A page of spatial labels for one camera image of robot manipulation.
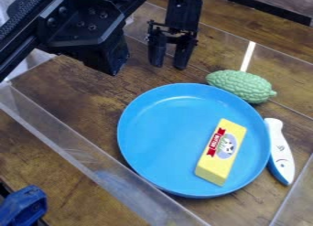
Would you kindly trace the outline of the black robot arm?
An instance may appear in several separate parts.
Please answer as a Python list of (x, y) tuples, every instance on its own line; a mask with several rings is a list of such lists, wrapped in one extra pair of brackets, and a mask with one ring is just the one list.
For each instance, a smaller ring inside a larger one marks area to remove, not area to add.
[[(14, 0), (0, 26), (0, 81), (28, 54), (65, 55), (113, 76), (129, 58), (125, 19), (147, 0)], [(202, 0), (168, 0), (162, 23), (148, 22), (148, 60), (163, 65), (166, 46), (176, 46), (174, 67), (183, 70), (196, 46)]]

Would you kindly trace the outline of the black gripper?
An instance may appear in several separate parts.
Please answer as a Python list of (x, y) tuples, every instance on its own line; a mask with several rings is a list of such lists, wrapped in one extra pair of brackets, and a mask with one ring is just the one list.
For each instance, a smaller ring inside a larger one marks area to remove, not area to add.
[(202, 12), (202, 0), (168, 0), (164, 23), (150, 21), (148, 60), (158, 68), (163, 66), (166, 52), (166, 33), (183, 34), (178, 38), (174, 55), (174, 67), (184, 70), (196, 46), (198, 23)]

